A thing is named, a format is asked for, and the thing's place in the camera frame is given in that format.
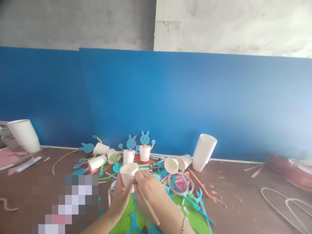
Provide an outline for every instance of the red object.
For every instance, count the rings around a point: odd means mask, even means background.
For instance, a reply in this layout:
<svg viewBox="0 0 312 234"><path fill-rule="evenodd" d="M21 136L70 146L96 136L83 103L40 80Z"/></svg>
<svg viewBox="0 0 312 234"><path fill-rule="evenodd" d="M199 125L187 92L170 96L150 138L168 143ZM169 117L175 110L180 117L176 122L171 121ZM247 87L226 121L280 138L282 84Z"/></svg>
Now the red object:
<svg viewBox="0 0 312 234"><path fill-rule="evenodd" d="M266 165L271 170L284 174L293 167L293 162L285 156L273 155L266 159Z"/></svg>
<svg viewBox="0 0 312 234"><path fill-rule="evenodd" d="M294 165L291 170L288 170L284 177L292 184L305 189L312 190L312 169Z"/></svg>

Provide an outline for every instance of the bracelet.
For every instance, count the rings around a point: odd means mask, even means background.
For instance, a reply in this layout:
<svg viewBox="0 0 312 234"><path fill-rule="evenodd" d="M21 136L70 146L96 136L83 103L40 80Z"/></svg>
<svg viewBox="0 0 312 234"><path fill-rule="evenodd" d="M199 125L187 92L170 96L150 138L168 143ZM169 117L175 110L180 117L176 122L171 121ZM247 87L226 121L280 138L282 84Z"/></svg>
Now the bracelet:
<svg viewBox="0 0 312 234"><path fill-rule="evenodd" d="M185 216L184 216L184 219L183 219L183 226L182 226L182 231L181 231L181 234L184 233L184 227L185 227Z"/></svg>

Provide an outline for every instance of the white cup stack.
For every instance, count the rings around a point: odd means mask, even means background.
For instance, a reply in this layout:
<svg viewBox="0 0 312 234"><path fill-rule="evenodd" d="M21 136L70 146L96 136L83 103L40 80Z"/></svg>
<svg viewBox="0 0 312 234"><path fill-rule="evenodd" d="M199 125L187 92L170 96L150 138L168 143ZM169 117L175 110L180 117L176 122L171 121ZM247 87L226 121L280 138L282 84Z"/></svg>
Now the white cup stack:
<svg viewBox="0 0 312 234"><path fill-rule="evenodd" d="M200 135L196 145L196 149L193 154L192 166L196 171L201 172L204 166L209 162L209 159L217 142L217 139L210 135Z"/></svg>
<svg viewBox="0 0 312 234"><path fill-rule="evenodd" d="M16 141L28 152L34 153L40 150L38 136L30 120L15 120L8 122L7 126Z"/></svg>

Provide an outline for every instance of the white paper cup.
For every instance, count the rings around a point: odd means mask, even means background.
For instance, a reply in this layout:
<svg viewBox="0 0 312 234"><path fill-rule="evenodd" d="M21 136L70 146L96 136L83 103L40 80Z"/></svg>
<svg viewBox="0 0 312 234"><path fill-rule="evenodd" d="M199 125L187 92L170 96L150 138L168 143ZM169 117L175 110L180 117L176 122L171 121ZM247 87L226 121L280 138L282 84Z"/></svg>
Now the white paper cup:
<svg viewBox="0 0 312 234"><path fill-rule="evenodd" d="M217 142L217 139L210 135L200 135L196 145L196 149L193 154L192 166L196 171L201 172L204 166L209 162L209 159Z"/></svg>
<svg viewBox="0 0 312 234"><path fill-rule="evenodd" d="M140 146L139 151L140 151L140 159L142 162L147 162L150 159L150 157L149 157L150 148L151 148L151 146L149 146L149 145L146 145L145 147L143 147L143 145Z"/></svg>
<svg viewBox="0 0 312 234"><path fill-rule="evenodd" d="M107 151L110 149L109 146L97 143L97 145L94 147L93 154L107 154Z"/></svg>
<svg viewBox="0 0 312 234"><path fill-rule="evenodd" d="M41 149L39 140L23 143L20 146L23 147L28 153L34 153Z"/></svg>
<svg viewBox="0 0 312 234"><path fill-rule="evenodd" d="M38 140L38 136L30 120L11 121L7 123L7 126L19 144Z"/></svg>
<svg viewBox="0 0 312 234"><path fill-rule="evenodd" d="M120 168L120 175L123 180L123 186L126 187L129 181L134 177L137 172L139 165L137 163L131 162Z"/></svg>
<svg viewBox="0 0 312 234"><path fill-rule="evenodd" d="M192 157L188 154L182 155L182 156L176 156L175 159L178 161L179 170L181 171L185 170L193 162Z"/></svg>
<svg viewBox="0 0 312 234"><path fill-rule="evenodd" d="M179 164L176 159L168 158L165 160L165 169L170 174L178 173Z"/></svg>
<svg viewBox="0 0 312 234"><path fill-rule="evenodd" d="M123 151L123 155L124 155L123 163L124 163L124 165L126 165L127 163L132 163L133 162L133 160L134 160L134 153L135 152L136 152L135 150L129 151L129 149L125 149Z"/></svg>
<svg viewBox="0 0 312 234"><path fill-rule="evenodd" d="M109 164L115 163L113 159L115 159L115 161L118 162L120 158L121 158L120 153L118 153L115 149L109 149L107 151L107 160Z"/></svg>
<svg viewBox="0 0 312 234"><path fill-rule="evenodd" d="M106 160L107 160L107 158L106 158L105 154L88 160L89 167L91 167L90 171L93 172L95 169L102 166L102 164L105 163Z"/></svg>

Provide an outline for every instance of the wooden skewer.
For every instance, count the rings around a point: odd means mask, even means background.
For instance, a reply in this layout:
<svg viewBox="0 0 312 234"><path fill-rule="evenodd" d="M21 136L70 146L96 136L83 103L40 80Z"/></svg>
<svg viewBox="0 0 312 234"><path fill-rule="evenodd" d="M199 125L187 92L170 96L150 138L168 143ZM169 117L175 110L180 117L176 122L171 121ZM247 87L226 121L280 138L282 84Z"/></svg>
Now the wooden skewer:
<svg viewBox="0 0 312 234"><path fill-rule="evenodd" d="M139 186L138 186L138 189L139 189L139 191L140 191L140 193L141 193L141 195L142 195L142 197L143 197L143 199L144 199L144 201L145 201L145 203L146 203L146 205L147 205L147 207L148 207L150 213L152 214L153 218L155 219L157 225L159 226L160 222L159 222L159 220L158 220L158 218L157 218L157 216L156 216L156 214L155 214L153 208L150 206L150 203L148 202L148 200L146 200L146 198L144 197L144 195L143 195L143 193L141 192L141 189L140 189Z"/></svg>
<svg viewBox="0 0 312 234"><path fill-rule="evenodd" d="M264 165L262 165L255 173L253 173L253 175L250 178L255 178L260 173L263 167Z"/></svg>
<svg viewBox="0 0 312 234"><path fill-rule="evenodd" d="M197 179L197 177L194 175L194 173L191 171L191 169L189 169L189 172L195 177L195 179L197 180L197 182L199 183L199 185L200 185L200 186L202 187L202 189L205 191L206 195L207 195L209 198L213 199L213 200L217 200L217 198L212 197L212 196L209 195L209 193L207 192L207 190L205 189L205 187L202 185L202 183L199 181L199 179Z"/></svg>
<svg viewBox="0 0 312 234"><path fill-rule="evenodd" d="M260 167L260 166L262 166L262 165L263 165L263 164L259 164L259 165L256 165L256 166L254 166L254 167L251 167L251 168L245 169L244 171L249 171L249 170L251 170L251 169L254 169L254 168Z"/></svg>

